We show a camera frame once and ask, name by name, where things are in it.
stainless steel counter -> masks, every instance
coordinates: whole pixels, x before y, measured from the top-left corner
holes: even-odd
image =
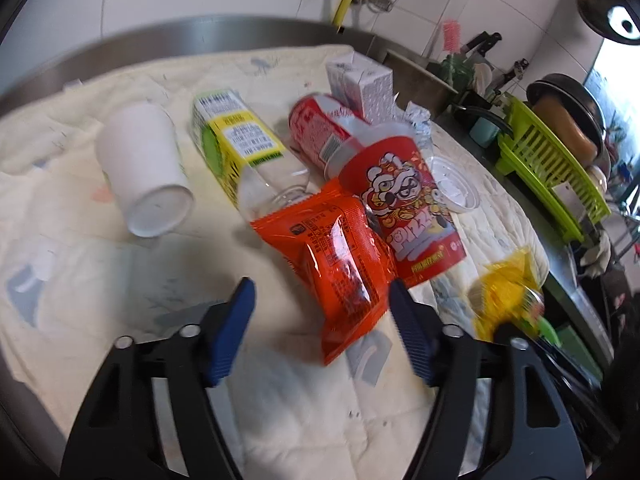
[[[65,84],[87,80],[123,66],[173,56],[192,56],[230,50],[350,44],[356,51],[382,61],[393,49],[424,67],[426,60],[401,45],[370,32],[345,28],[338,33],[331,25],[280,18],[210,16],[164,23],[128,32],[82,49],[41,67],[13,89],[0,96],[0,116],[14,108],[61,91]],[[580,336],[601,367],[612,359],[606,331],[581,288],[574,283],[570,256],[540,204],[530,200],[509,179],[495,171],[485,151],[460,129],[452,118],[442,126],[484,165],[522,206],[545,247],[551,273],[545,286],[565,309]]]

screw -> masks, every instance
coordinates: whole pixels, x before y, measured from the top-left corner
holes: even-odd
[[[511,346],[513,346],[516,350],[526,350],[529,348],[529,343],[527,343],[521,337],[514,337],[511,339]]]
[[[462,337],[465,333],[458,325],[445,325],[442,327],[442,333],[444,335],[448,335],[449,337]]]
[[[128,335],[123,335],[117,338],[113,345],[120,350],[129,348],[131,345],[133,345],[133,338]]]
[[[180,329],[182,337],[195,337],[200,333],[199,325],[185,325]]]

red paper cup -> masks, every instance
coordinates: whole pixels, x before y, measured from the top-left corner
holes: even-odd
[[[372,132],[348,139],[327,166],[378,218],[398,276],[415,286],[463,260],[465,249],[411,128],[380,124]]]

nutrition label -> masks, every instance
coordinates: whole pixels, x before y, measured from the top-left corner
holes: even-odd
[[[246,106],[240,102],[231,92],[212,94],[199,99],[200,104],[209,116],[228,114],[239,110],[246,110]]]
[[[322,160],[326,164],[331,156],[335,153],[335,150],[340,148],[341,144],[342,139],[335,134],[331,134],[331,137],[327,139],[327,142],[325,142],[324,146],[320,150],[320,153],[318,153],[318,157],[320,157],[320,160]]]
[[[225,128],[223,133],[242,157],[278,148],[274,140],[257,123],[236,124]]]

yellow label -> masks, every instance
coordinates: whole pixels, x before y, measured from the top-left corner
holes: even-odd
[[[196,99],[194,141],[235,206],[243,168],[278,158],[285,149],[266,124],[229,90]]]

